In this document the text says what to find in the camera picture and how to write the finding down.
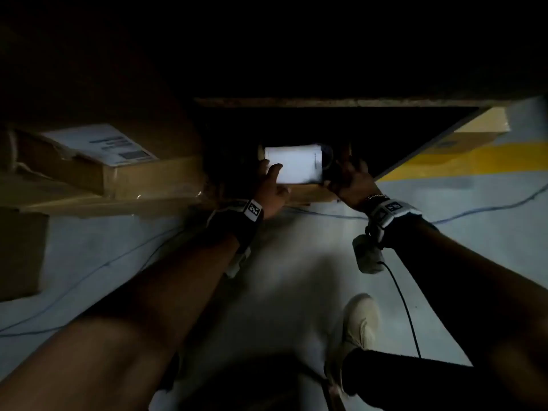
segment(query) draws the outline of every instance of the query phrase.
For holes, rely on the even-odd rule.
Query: white sneaker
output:
[[[343,390],[341,368],[344,358],[356,348],[371,349],[378,328],[379,307],[375,300],[365,293],[354,296],[344,308],[328,346],[324,372],[331,384]]]

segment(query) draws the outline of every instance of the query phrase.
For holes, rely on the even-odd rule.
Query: yellow stripe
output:
[[[381,181],[548,170],[548,142],[484,146],[462,154],[420,154]]]

